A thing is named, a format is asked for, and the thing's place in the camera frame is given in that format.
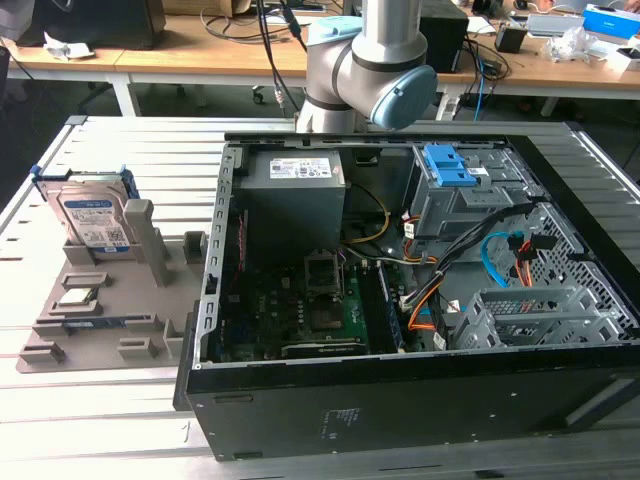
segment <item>metal slotted table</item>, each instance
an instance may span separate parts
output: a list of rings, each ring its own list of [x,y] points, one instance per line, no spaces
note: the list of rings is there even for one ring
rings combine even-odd
[[[271,119],[74,117],[39,164],[126,164],[141,195],[156,206],[155,225],[165,237],[180,238],[188,230],[209,230],[224,132],[292,129],[288,120]],[[424,122],[409,131],[528,135],[640,266],[640,191],[583,132],[562,124],[489,122]],[[640,401],[590,431],[558,438],[217,463],[195,417],[173,410],[177,368],[32,375],[15,370],[64,262],[63,236],[53,212],[25,181],[0,215],[3,478],[638,477]]]

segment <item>sticker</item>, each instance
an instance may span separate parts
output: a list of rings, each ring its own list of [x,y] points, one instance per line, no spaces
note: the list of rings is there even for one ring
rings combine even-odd
[[[489,172],[487,172],[487,169],[484,167],[467,168],[467,172],[469,172],[471,175],[489,175]]]
[[[413,223],[405,223],[404,224],[404,236],[413,240],[416,238],[416,227]]]
[[[331,178],[328,158],[274,158],[269,177],[275,179]]]
[[[361,412],[361,408],[325,410],[322,412],[320,421],[320,438],[323,440],[337,440],[346,433],[346,429],[356,424]]]
[[[433,345],[438,350],[444,351],[447,348],[447,342],[444,340],[444,338],[442,338],[442,336],[438,332],[433,334]]]
[[[447,313],[459,313],[460,312],[460,302],[458,300],[451,300],[447,304]]]
[[[67,201],[64,206],[87,247],[109,253],[128,250],[129,239],[116,222],[116,212],[109,200]]]

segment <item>hard drive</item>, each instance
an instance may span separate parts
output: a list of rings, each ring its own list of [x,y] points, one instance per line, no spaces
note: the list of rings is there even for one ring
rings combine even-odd
[[[130,198],[140,198],[133,174],[31,170],[33,182],[67,231],[68,245],[95,253],[122,253],[138,243],[124,219]]]

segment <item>green circuit board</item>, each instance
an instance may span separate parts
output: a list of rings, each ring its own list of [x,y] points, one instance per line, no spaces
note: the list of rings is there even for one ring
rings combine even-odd
[[[245,275],[242,283],[240,293],[229,295],[227,302],[230,315],[223,320],[223,361],[278,359],[292,348],[328,345],[355,345],[362,353],[368,352],[353,269],[344,270],[341,295],[307,296],[304,273],[296,269]]]

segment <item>blue box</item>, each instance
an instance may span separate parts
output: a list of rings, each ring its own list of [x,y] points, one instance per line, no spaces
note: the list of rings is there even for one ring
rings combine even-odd
[[[640,15],[597,5],[587,5],[584,10],[584,29],[614,37],[633,37],[640,31]]]

